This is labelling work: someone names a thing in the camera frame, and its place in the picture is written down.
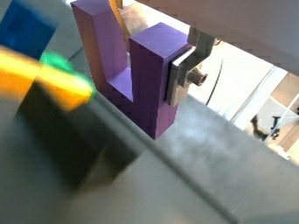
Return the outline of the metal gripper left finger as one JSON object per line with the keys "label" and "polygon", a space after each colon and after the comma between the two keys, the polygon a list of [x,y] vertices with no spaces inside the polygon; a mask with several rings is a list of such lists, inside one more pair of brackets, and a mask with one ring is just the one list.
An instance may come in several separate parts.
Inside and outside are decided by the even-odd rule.
{"label": "metal gripper left finger", "polygon": [[125,24],[125,21],[121,17],[121,13],[120,13],[120,9],[122,8],[122,0],[108,0],[108,2],[109,2],[109,7],[110,7],[114,17],[116,17],[116,21],[117,21],[121,31],[124,33],[125,50],[129,51],[128,38],[129,38],[130,34],[126,29],[126,24]]}

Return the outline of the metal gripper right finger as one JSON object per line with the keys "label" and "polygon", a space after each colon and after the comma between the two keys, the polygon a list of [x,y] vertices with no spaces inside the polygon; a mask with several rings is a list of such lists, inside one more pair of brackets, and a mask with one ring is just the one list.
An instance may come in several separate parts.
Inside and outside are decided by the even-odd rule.
{"label": "metal gripper right finger", "polygon": [[199,71],[200,63],[209,57],[215,38],[189,27],[187,43],[191,48],[171,62],[165,102],[175,107],[184,99],[191,84],[200,86],[207,74]]}

